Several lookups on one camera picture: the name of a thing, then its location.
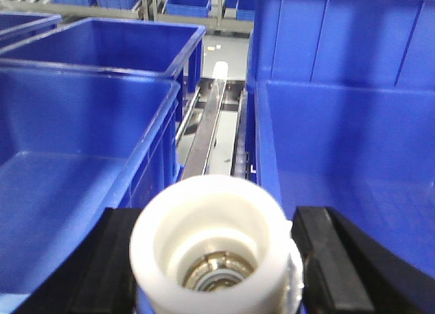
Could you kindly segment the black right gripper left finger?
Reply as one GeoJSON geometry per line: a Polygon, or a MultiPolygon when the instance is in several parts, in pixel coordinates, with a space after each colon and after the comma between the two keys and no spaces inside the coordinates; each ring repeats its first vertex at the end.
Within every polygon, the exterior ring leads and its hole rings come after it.
{"type": "Polygon", "coordinates": [[[140,209],[104,210],[76,250],[25,300],[19,313],[133,313],[137,288],[129,243],[140,209]]]}

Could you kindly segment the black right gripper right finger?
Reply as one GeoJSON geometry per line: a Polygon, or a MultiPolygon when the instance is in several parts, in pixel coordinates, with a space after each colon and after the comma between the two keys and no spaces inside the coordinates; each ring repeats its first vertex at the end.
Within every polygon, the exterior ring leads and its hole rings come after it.
{"type": "Polygon", "coordinates": [[[292,238],[304,264],[306,313],[434,312],[434,278],[338,211],[297,207],[292,238]]]}

